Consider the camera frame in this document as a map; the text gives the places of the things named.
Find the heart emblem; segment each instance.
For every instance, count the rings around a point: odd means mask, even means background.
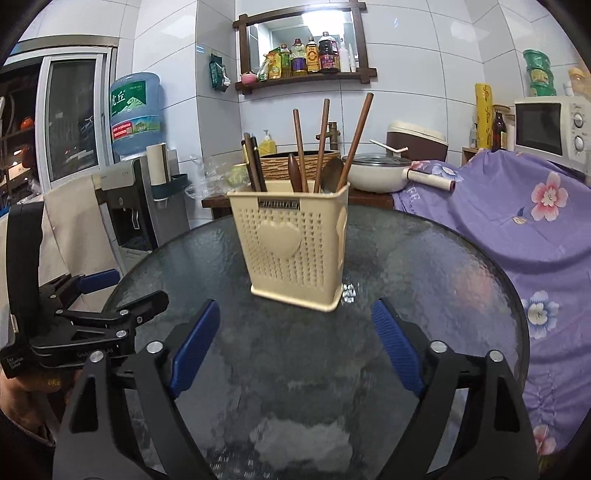
[[[300,247],[301,232],[293,223],[263,220],[256,232],[263,246],[282,260],[293,257]]]

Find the blue gripper pad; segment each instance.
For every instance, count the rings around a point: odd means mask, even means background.
[[[92,293],[112,287],[119,283],[119,272],[117,270],[105,270],[92,275],[86,275],[78,281],[78,290],[82,293]]]
[[[397,316],[396,312],[391,312],[381,300],[375,302],[372,307],[375,330],[390,357],[392,366],[404,388],[419,397],[425,389],[421,376],[422,362],[398,324]]]
[[[220,326],[220,308],[211,301],[172,361],[168,389],[173,398],[188,390]]]

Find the green container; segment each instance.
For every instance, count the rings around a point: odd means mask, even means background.
[[[543,70],[550,70],[550,59],[545,53],[537,50],[525,50],[523,58],[527,62],[528,68],[540,68]]]
[[[554,75],[550,69],[527,67],[527,74],[530,78],[530,84],[543,83],[550,88],[554,88]]]
[[[530,96],[532,97],[555,97],[556,90],[545,83],[534,82],[530,85]]]

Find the glass tabletop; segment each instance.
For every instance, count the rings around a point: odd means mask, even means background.
[[[218,478],[376,478],[418,403],[375,333],[371,306],[380,297],[458,353],[502,351],[523,387],[523,307],[479,248],[429,220],[361,206],[349,206],[345,248],[345,289],[331,313],[252,295],[231,217],[154,251],[110,296],[105,310],[168,294],[166,312],[138,328],[137,349],[164,339],[206,299],[219,303],[216,339],[177,400]],[[128,399],[142,453],[157,467],[137,393]],[[464,403],[459,391],[432,469],[449,458]]]

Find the faucet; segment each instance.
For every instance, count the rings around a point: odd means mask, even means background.
[[[329,122],[329,130],[326,136],[330,139],[330,149],[338,150],[340,132],[336,127],[336,122]],[[320,134],[316,135],[316,140],[320,140]]]

